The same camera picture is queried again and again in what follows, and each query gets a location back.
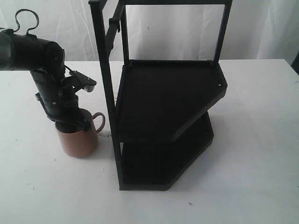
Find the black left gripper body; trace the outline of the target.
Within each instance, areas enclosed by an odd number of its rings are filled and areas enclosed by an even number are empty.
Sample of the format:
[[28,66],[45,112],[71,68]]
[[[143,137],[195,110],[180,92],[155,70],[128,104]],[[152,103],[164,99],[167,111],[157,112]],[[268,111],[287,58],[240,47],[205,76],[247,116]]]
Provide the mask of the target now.
[[37,100],[47,118],[53,122],[81,123],[82,112],[78,106],[74,76],[65,76],[68,67],[48,72],[44,67],[31,70],[30,74],[38,89]]

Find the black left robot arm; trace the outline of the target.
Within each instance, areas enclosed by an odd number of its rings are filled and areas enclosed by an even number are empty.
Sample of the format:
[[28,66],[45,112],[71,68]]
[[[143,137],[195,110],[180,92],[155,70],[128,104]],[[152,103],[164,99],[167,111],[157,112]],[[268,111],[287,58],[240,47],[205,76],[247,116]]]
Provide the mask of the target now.
[[86,132],[91,123],[78,106],[76,92],[96,83],[75,70],[69,70],[66,77],[64,59],[65,52],[56,42],[30,34],[16,35],[12,29],[0,32],[1,71],[29,71],[38,88],[36,98],[47,117],[68,130]]

